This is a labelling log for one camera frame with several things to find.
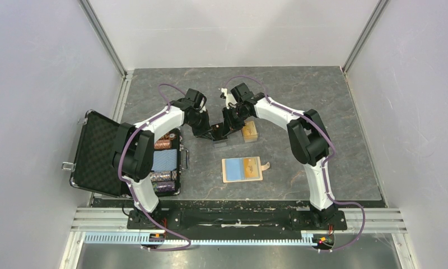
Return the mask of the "beige leather card holder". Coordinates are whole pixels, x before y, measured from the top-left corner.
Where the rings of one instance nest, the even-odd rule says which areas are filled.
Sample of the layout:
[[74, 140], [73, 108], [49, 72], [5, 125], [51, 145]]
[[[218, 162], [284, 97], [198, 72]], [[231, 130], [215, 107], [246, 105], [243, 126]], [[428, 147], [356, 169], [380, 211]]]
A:
[[265, 164], [262, 164], [260, 160], [260, 178], [248, 180], [244, 179], [243, 158], [245, 157], [222, 159], [222, 181], [224, 183], [254, 182], [263, 180], [263, 171], [270, 168], [270, 163], [266, 162]]

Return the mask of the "orange credit card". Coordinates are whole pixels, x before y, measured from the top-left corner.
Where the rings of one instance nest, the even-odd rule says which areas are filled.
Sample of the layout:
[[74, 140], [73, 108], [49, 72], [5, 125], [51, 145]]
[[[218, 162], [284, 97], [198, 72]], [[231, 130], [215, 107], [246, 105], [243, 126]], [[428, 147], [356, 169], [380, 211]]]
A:
[[260, 178], [260, 158], [246, 157], [243, 158], [244, 179], [258, 179]]

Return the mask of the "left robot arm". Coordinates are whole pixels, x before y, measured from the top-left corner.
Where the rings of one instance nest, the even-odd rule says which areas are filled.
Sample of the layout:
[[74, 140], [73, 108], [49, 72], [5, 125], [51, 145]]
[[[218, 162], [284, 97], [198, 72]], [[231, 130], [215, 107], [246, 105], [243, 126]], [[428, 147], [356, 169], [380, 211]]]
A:
[[150, 180], [155, 143], [172, 129], [184, 124], [207, 131], [209, 119], [206, 101], [205, 97], [196, 101], [182, 98], [172, 101], [148, 119], [118, 126], [111, 165], [117, 170], [119, 180], [129, 188], [135, 207], [142, 211], [141, 221], [148, 228], [156, 228], [162, 223], [162, 212], [156, 209], [159, 198]]

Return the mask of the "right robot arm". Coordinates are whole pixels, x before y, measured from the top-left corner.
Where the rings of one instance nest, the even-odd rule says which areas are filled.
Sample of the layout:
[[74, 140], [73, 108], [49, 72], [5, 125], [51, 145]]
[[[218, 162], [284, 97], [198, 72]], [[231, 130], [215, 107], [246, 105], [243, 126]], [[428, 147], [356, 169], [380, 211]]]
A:
[[310, 187], [310, 222], [318, 229], [327, 227], [338, 208], [328, 182], [330, 139], [319, 113], [294, 110], [262, 92], [253, 94], [248, 90], [222, 88], [220, 97], [225, 107], [223, 122], [213, 126], [215, 139], [226, 139], [242, 130], [249, 117], [264, 119], [285, 129], [291, 152], [303, 164]]

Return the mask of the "clear acrylic card stand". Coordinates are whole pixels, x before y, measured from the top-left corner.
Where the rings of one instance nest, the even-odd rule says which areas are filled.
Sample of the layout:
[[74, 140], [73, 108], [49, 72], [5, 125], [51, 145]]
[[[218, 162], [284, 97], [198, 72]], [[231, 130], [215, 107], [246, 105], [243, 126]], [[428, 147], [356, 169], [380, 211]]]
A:
[[227, 146], [237, 146], [237, 145], [243, 145], [243, 144], [245, 144], [245, 142], [243, 140], [241, 130], [234, 132], [227, 136]]

